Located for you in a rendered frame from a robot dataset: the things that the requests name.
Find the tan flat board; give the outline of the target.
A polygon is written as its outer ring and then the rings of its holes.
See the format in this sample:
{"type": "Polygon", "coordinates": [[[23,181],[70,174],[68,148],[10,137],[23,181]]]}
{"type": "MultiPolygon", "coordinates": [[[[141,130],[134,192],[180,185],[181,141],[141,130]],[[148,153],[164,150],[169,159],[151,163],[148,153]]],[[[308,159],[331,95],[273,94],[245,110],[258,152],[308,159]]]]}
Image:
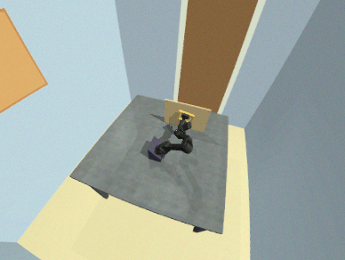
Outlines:
{"type": "Polygon", "coordinates": [[[183,110],[190,114],[195,115],[191,122],[192,127],[190,129],[196,130],[202,133],[205,131],[205,127],[210,117],[209,114],[211,110],[198,107],[195,105],[190,105],[183,102],[176,102],[176,101],[165,99],[164,122],[178,126],[180,123],[180,120],[176,118],[178,116],[179,110],[183,110]]]}

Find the gold picture frame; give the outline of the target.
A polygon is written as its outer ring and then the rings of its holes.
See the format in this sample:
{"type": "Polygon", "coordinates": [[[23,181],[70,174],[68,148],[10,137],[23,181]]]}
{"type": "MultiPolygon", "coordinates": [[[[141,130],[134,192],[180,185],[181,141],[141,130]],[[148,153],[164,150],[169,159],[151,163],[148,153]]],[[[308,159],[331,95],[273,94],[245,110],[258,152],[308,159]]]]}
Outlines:
{"type": "Polygon", "coordinates": [[[182,117],[181,117],[181,116],[182,116],[183,113],[189,114],[189,119],[185,119],[185,120],[187,121],[187,123],[188,123],[188,122],[192,122],[192,120],[193,120],[193,118],[194,118],[195,115],[190,114],[190,113],[188,113],[188,112],[186,112],[186,111],[183,111],[183,110],[179,110],[179,113],[178,113],[178,116],[177,116],[176,119],[182,120],[182,117]]]}

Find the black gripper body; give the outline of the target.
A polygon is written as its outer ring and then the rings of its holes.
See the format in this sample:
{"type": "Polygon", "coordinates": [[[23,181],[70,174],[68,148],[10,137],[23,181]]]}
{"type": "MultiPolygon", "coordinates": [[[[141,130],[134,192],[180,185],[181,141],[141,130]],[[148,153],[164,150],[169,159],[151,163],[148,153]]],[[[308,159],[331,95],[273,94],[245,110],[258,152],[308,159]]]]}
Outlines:
{"type": "Polygon", "coordinates": [[[180,121],[179,125],[184,125],[185,122],[187,122],[185,119],[189,119],[189,114],[183,113],[181,117],[182,120],[180,121]]]}

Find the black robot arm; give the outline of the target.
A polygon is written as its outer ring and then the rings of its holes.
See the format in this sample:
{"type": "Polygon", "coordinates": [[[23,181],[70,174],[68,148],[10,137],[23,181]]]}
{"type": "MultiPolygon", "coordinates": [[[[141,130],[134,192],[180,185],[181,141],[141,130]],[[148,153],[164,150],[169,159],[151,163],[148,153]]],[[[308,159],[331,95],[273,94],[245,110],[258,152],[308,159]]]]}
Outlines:
{"type": "Polygon", "coordinates": [[[185,131],[192,127],[191,122],[185,122],[184,125],[179,125],[178,128],[174,131],[174,135],[178,139],[182,139],[181,144],[171,144],[170,142],[163,142],[158,147],[155,147],[154,153],[160,156],[160,154],[167,154],[170,150],[181,150],[187,154],[191,153],[193,150],[192,138],[189,135],[186,135],[185,131]]]}

